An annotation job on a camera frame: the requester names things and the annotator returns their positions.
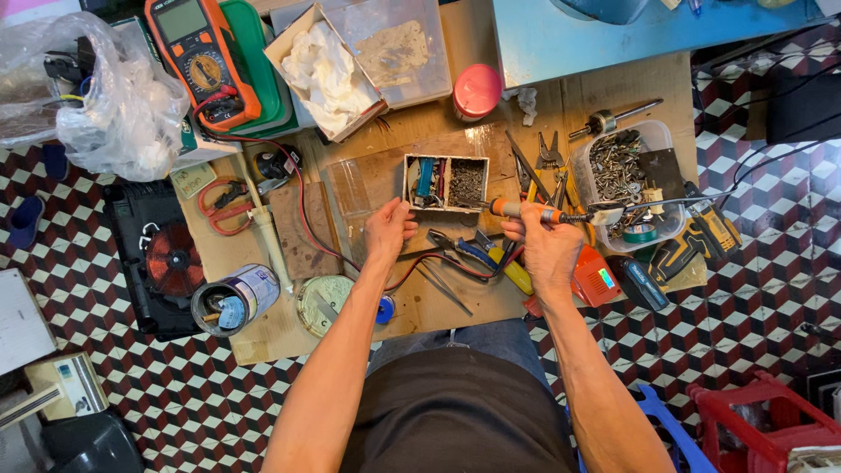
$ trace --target tape roll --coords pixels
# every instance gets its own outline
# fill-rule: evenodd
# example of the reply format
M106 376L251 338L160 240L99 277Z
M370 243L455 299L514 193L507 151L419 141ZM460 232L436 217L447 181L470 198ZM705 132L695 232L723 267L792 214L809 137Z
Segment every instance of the tape roll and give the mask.
M650 223L631 225L622 232L622 239L628 243L648 243L657 238L657 227Z
M391 317L394 316L394 299L384 295L379 300L379 307L377 307L377 318L374 319L377 323L389 323Z

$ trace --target forearm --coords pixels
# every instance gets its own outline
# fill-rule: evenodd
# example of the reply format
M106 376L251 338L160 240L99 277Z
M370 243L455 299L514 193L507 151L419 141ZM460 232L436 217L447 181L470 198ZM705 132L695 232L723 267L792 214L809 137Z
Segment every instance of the forearm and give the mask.
M391 264L369 259L283 402L265 471L336 471L362 396L380 296Z
M573 432L590 471L671 471L651 423L614 374L571 293L541 300L558 353Z

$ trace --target green electrical tape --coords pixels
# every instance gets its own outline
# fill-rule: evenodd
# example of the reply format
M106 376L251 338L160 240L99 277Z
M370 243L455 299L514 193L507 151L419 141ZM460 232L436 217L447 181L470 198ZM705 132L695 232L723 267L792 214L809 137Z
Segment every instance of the green electrical tape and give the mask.
M627 243L648 243L657 238L657 227L650 223L631 225L622 233Z

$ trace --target blue slipper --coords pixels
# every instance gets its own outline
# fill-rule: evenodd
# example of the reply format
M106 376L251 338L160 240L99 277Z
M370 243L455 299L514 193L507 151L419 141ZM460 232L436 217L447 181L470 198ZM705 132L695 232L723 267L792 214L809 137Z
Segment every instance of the blue slipper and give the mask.
M67 161L67 150L64 145L43 145L41 147L41 161L47 176L56 181L67 179L70 173L70 162Z
M41 221L45 208L44 201L37 195L24 199L12 213L8 242L18 249L32 246L38 233L38 222Z

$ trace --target plastic bag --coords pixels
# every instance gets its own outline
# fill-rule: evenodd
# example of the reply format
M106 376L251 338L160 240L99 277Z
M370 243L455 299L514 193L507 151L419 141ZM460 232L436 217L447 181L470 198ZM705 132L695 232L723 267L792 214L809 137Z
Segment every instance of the plastic bag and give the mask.
M96 54L82 108L63 106L45 53L75 53L87 36ZM187 89L151 59L139 29L122 34L91 13L0 29L0 147L58 138L73 164L132 181L164 178L181 149Z

